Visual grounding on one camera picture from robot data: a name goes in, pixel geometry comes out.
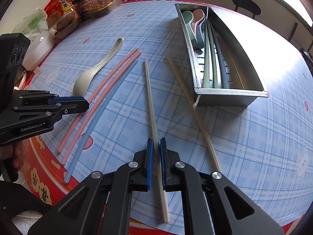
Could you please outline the person's left hand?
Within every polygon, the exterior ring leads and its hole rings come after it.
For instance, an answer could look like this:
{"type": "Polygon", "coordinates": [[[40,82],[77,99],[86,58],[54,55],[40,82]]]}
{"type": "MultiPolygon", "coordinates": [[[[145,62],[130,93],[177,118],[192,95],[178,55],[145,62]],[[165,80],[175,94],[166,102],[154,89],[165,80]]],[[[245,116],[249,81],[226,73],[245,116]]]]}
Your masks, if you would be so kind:
{"type": "MultiPolygon", "coordinates": [[[[3,111],[12,96],[16,79],[20,77],[24,69],[20,67],[11,68],[8,72],[1,72],[1,111],[3,111]]],[[[26,148],[28,142],[20,141],[7,146],[1,146],[1,161],[10,160],[14,169],[21,170],[26,159],[26,148]]]]}

